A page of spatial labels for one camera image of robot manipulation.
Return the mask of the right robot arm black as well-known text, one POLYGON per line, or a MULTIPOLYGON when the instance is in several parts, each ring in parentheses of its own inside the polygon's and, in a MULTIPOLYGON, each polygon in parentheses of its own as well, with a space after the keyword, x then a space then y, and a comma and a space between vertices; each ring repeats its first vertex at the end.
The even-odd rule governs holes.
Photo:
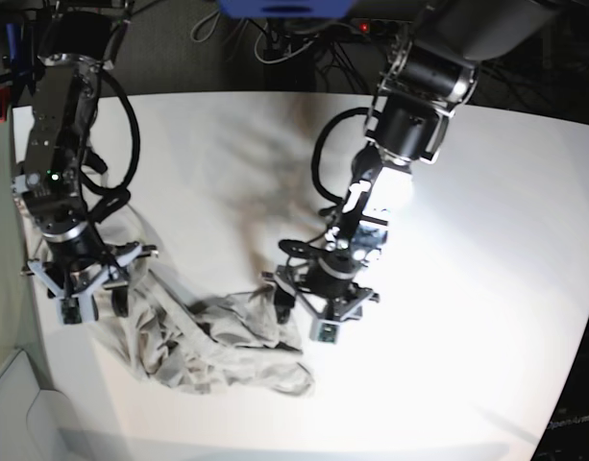
POLYGON ((11 189, 38 233, 37 248, 46 252, 28 258, 22 273, 42 282, 65 325, 97 321, 100 291, 110 293, 115 316, 128 316, 132 266, 157 251, 138 241, 108 244, 97 230, 131 200, 129 186, 139 165, 139 124, 110 73, 134 13, 132 1, 60 1, 37 53, 45 70, 11 189), (104 86, 120 101, 132 141, 128 169, 115 186, 86 174, 108 174, 89 142, 104 86))

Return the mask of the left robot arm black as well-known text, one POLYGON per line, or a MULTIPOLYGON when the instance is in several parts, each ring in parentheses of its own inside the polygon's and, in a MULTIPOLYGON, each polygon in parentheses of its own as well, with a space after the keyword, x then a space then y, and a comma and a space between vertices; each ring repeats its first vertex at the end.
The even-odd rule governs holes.
POLYGON ((330 133, 351 117, 364 119, 365 145, 352 161, 347 192, 328 195, 325 230, 308 242, 282 240, 287 260, 266 275, 279 324, 296 302, 316 296, 325 301, 316 320, 335 331, 378 299, 356 276, 381 254, 412 163, 435 160, 456 108, 475 91, 481 63, 509 53, 565 8, 563 1, 434 1, 396 36, 371 105, 337 114, 315 142, 311 178, 322 191, 330 133))

